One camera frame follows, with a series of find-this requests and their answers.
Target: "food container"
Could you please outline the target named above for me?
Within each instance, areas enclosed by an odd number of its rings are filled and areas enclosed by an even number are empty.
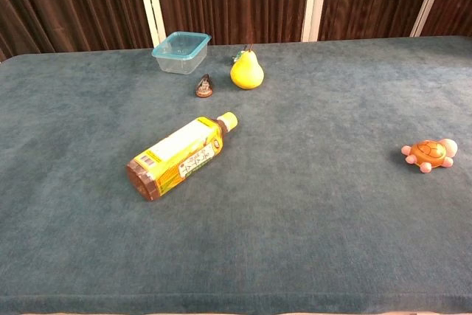
[[[164,72],[190,74],[207,56],[212,36],[198,32],[173,32],[153,50]]]

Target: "turtle toy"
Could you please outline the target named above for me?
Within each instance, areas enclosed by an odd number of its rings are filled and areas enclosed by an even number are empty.
[[[457,143],[452,139],[424,140],[413,146],[405,145],[401,152],[406,155],[406,162],[416,164],[422,173],[429,173],[434,167],[451,167],[452,158],[457,153]]]

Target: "pear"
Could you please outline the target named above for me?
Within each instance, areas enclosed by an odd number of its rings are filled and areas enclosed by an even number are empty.
[[[264,71],[257,62],[254,51],[243,52],[231,68],[231,80],[242,89],[257,88],[264,79]]]

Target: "plastic bottle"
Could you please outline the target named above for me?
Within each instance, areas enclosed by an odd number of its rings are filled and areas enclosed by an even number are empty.
[[[216,120],[199,117],[143,151],[126,165],[131,183],[154,201],[180,184],[223,149],[223,138],[237,125],[232,112]]]

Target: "table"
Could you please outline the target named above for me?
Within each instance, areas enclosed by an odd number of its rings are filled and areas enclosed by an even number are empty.
[[[472,40],[254,45],[253,91],[229,79],[240,49],[188,76],[149,49],[0,64],[0,312],[472,310]],[[218,158],[135,191],[130,159],[226,111]],[[443,137],[451,169],[404,162]]]

